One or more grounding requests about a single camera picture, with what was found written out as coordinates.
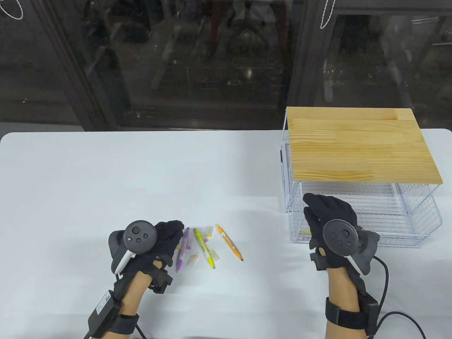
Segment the person's left hand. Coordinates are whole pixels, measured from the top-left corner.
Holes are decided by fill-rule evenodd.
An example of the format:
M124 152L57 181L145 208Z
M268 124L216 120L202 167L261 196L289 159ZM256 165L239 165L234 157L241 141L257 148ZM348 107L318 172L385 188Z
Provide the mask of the person's left hand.
M132 222L125 230L110 234L108 245L112 256L111 270L118 275L114 295L119 300L126 294L139 272L152 277L149 289L162 294L172 284L167 267L173 265L176 247L183 236L184 224L179 220L152 225L145 220Z

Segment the person's right hand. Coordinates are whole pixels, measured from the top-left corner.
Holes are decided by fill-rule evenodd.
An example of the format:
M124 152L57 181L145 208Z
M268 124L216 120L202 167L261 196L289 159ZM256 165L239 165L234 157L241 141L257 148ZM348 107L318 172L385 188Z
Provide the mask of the person's right hand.
M326 268L347 268L351 264L349 261L328 248L323 238L323 228L325 224L332 220L343 220L352 226L357 226L357 215L352 206L347 202L333 196L321 194L305 193L303 195L305 203L304 216L310 227L311 239L309 248L315 249L315 253L320 255L320 249L325 252Z

